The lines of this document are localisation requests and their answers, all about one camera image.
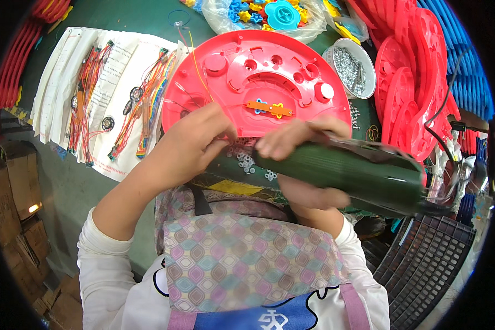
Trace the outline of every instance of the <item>patterned apron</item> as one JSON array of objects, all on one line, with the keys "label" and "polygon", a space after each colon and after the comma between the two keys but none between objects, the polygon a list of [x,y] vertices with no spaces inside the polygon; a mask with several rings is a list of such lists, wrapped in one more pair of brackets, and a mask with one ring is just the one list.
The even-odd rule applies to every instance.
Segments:
[{"label": "patterned apron", "polygon": [[[160,194],[156,250],[165,254],[169,329],[199,328],[199,313],[249,313],[337,286],[351,328],[369,329],[332,236],[287,218],[282,205],[192,185]],[[284,320],[274,312],[267,319]]]}]

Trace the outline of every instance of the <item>yellow wire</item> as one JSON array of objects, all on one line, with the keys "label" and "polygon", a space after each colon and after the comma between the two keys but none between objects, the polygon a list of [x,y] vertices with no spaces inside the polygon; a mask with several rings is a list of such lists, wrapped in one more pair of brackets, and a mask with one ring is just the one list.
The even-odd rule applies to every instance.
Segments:
[{"label": "yellow wire", "polygon": [[[189,30],[189,38],[191,38],[191,47],[194,48],[194,45],[193,45],[193,37],[191,35],[191,30]],[[194,66],[196,67],[196,73],[198,73],[198,78],[200,78],[200,81],[202,82],[202,85],[204,85],[205,87],[205,90],[207,91],[207,93],[209,94],[209,97],[211,98],[211,101],[214,102],[214,99],[213,99],[213,96],[211,95],[211,92],[209,92],[209,89],[207,89],[207,85],[205,85],[204,83],[204,80],[202,79],[202,76],[200,76],[200,70],[198,69],[198,64],[196,63],[196,53],[195,53],[195,49],[192,50],[192,58],[194,59]]]}]

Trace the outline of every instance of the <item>screw hole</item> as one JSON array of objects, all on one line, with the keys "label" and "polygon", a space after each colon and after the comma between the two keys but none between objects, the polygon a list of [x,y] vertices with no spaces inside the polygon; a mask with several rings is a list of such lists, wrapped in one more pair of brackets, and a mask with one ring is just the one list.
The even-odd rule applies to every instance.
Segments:
[{"label": "screw hole", "polygon": [[298,72],[293,74],[293,79],[296,83],[302,83],[304,81],[304,77]]},{"label": "screw hole", "polygon": [[282,64],[282,57],[278,55],[273,55],[271,56],[271,63],[275,65],[281,65]]},{"label": "screw hole", "polygon": [[306,69],[306,74],[312,79],[317,78],[319,75],[319,68],[315,64],[308,63],[304,68]]},{"label": "screw hole", "polygon": [[253,71],[257,68],[257,63],[253,60],[246,60],[244,62],[244,67],[249,71]]}]

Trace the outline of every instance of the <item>cardboard box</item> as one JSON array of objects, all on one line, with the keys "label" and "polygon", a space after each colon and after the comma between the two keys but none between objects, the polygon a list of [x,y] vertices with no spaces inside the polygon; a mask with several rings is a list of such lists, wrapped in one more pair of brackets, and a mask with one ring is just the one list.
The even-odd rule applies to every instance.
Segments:
[{"label": "cardboard box", "polygon": [[6,141],[0,142],[0,156],[7,165],[18,216],[25,220],[42,207],[37,151],[26,141]]},{"label": "cardboard box", "polygon": [[79,273],[75,274],[73,278],[66,283],[62,288],[62,292],[69,294],[78,302],[81,302],[81,287],[79,285]]},{"label": "cardboard box", "polygon": [[55,291],[48,289],[46,293],[42,296],[41,300],[46,305],[47,309],[52,309],[55,304],[55,300],[59,297],[61,290],[58,288]]},{"label": "cardboard box", "polygon": [[44,259],[38,259],[34,256],[33,251],[30,252],[31,248],[22,235],[17,236],[15,248],[20,254],[27,271],[33,277],[33,280],[38,285],[42,285],[42,282],[44,282],[44,279],[50,272],[50,264],[46,261],[46,257]]},{"label": "cardboard box", "polygon": [[33,277],[27,270],[27,267],[23,263],[22,258],[13,243],[7,245],[4,248],[3,253],[6,264],[9,266],[13,278],[20,287],[20,290],[30,304],[34,303],[35,300],[43,294],[40,285],[33,280]]},{"label": "cardboard box", "polygon": [[7,168],[0,159],[0,245],[4,247],[13,241],[20,230]]},{"label": "cardboard box", "polygon": [[37,298],[37,300],[33,302],[33,305],[31,305],[31,307],[33,307],[33,309],[37,314],[39,314],[39,316],[43,316],[44,313],[46,313],[46,311],[48,310],[46,304],[40,298]]},{"label": "cardboard box", "polygon": [[53,320],[49,321],[49,330],[64,330],[61,325]]},{"label": "cardboard box", "polygon": [[67,293],[61,293],[49,316],[64,330],[82,330],[82,305]]},{"label": "cardboard box", "polygon": [[37,259],[38,261],[46,259],[50,254],[50,244],[46,230],[44,229],[44,223],[35,214],[26,221],[23,221],[21,227],[24,241],[29,248],[29,253],[33,255],[33,260],[38,264]]}]

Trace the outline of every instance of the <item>light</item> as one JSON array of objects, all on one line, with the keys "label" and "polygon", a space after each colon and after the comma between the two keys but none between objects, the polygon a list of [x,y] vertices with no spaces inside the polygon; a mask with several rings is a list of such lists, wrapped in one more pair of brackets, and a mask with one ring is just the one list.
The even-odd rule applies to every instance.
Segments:
[{"label": "light", "polygon": [[39,207],[37,204],[33,205],[32,207],[28,208],[27,210],[30,212],[30,213],[33,213],[35,212],[36,210],[38,210]]}]

